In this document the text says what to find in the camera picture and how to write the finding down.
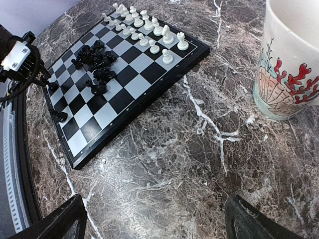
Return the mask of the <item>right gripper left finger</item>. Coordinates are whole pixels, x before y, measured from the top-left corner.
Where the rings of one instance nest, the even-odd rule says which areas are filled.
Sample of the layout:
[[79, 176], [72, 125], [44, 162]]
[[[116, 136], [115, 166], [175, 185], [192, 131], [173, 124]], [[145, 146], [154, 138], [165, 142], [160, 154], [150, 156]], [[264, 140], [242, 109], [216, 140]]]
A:
[[12, 239], [83, 239], [87, 211], [82, 196], [73, 195], [41, 221], [11, 236]]

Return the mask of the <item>black chess pawn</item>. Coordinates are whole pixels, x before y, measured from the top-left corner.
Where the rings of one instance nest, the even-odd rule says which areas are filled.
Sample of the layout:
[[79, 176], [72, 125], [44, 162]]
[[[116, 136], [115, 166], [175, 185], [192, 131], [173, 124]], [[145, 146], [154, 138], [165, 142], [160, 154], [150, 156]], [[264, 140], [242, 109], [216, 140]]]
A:
[[47, 85], [51, 92], [55, 92], [59, 88], [59, 86], [55, 82], [48, 82]]
[[49, 113], [56, 117], [59, 122], [65, 122], [67, 120], [68, 114], [65, 112], [58, 112], [54, 109], [49, 109]]

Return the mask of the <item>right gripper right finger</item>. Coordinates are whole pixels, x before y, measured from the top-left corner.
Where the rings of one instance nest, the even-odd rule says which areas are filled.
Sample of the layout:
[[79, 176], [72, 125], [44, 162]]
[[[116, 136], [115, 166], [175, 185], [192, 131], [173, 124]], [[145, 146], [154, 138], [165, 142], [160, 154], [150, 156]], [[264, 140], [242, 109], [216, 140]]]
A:
[[266, 217], [238, 194], [225, 203], [229, 239], [300, 239], [301, 236]]

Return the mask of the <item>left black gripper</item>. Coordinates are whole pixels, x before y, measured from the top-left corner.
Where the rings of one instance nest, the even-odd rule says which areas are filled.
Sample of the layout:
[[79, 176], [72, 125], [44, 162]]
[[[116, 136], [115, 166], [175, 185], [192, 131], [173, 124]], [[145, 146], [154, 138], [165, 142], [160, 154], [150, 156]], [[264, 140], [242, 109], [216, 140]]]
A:
[[4, 26], [0, 27], [0, 80], [7, 78], [19, 83], [35, 83], [47, 86], [51, 74], [40, 71], [41, 58], [38, 49], [32, 45], [35, 35], [31, 31], [23, 37], [11, 34]]

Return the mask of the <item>black white chessboard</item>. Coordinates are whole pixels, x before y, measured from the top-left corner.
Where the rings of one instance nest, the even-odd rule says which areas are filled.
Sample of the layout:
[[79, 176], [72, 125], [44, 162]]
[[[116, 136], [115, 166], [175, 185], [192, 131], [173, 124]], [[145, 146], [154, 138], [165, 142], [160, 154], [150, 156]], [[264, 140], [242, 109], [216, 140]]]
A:
[[[174, 42], [166, 45], [163, 36], [155, 36], [152, 30], [144, 26], [129, 33], [134, 22], [127, 17], [127, 10], [114, 8], [109, 21], [99, 21], [72, 46], [70, 46], [49, 68], [50, 81], [59, 88], [51, 92], [43, 89], [47, 106], [58, 112], [68, 114], [65, 122], [54, 119], [54, 126], [73, 169], [82, 168], [108, 142], [150, 104], [167, 91], [183, 75], [198, 64], [209, 52], [209, 46], [184, 33], [189, 47], [180, 51], [177, 33], [180, 29], [170, 26]], [[154, 40], [160, 47], [159, 53], [151, 54], [150, 45], [139, 45], [138, 34]], [[75, 59], [84, 45], [93, 46], [99, 40], [105, 51], [110, 51], [117, 60], [110, 67], [116, 76], [106, 84], [107, 92], [95, 96], [85, 82], [98, 81], [84, 65], [75, 69], [71, 60]], [[162, 50], [167, 49], [173, 56], [171, 64], [162, 61]]]

